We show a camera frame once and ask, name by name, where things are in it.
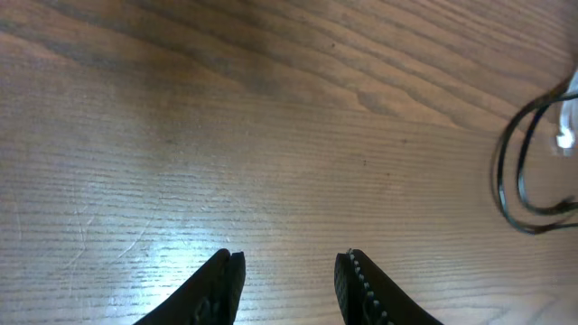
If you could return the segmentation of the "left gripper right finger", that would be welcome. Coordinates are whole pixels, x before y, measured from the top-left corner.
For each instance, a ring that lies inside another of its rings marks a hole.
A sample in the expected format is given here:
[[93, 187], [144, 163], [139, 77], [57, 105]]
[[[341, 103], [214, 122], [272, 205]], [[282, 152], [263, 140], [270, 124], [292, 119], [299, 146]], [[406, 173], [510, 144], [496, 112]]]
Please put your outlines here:
[[442, 325], [359, 249], [336, 255], [334, 287], [346, 325]]

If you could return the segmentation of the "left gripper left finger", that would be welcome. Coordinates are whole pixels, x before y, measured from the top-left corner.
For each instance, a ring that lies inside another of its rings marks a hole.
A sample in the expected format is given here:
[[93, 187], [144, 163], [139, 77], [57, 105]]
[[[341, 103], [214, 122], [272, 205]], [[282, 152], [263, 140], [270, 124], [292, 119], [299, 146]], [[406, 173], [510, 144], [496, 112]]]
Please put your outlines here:
[[233, 325], [245, 279], [245, 255], [222, 248], [135, 325]]

